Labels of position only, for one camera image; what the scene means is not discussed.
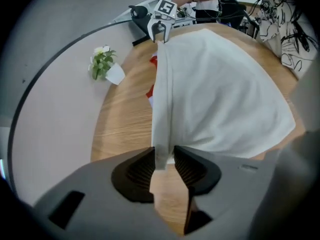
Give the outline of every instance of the wooden table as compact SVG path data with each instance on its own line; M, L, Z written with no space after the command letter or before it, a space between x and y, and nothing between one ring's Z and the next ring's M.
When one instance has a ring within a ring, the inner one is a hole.
M289 94L297 83L297 79L290 70L256 40L222 24L206 23L180 27L172 29L170 36L203 28L232 41L252 56L269 74L287 100L296 127L273 149L283 147L290 140L301 135L305 129L289 99ZM151 40L145 41L134 47L125 59L122 68L126 77L119 86L110 87L101 108L92 143L92 161L150 146L152 109L146 93L156 79L156 68L149 62L156 51L157 44ZM263 159L264 155L265 152L257 154L254 159ZM168 166L167 171L153 175L150 191L154 193L157 211L175 232L182 235L187 212L188 190L173 164Z

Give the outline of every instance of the patterned fabric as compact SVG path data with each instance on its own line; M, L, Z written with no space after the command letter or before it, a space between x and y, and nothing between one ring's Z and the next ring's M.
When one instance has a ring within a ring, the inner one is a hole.
M262 0L258 12L260 38L266 42L280 35L281 62L298 78L318 52L318 37L294 0Z

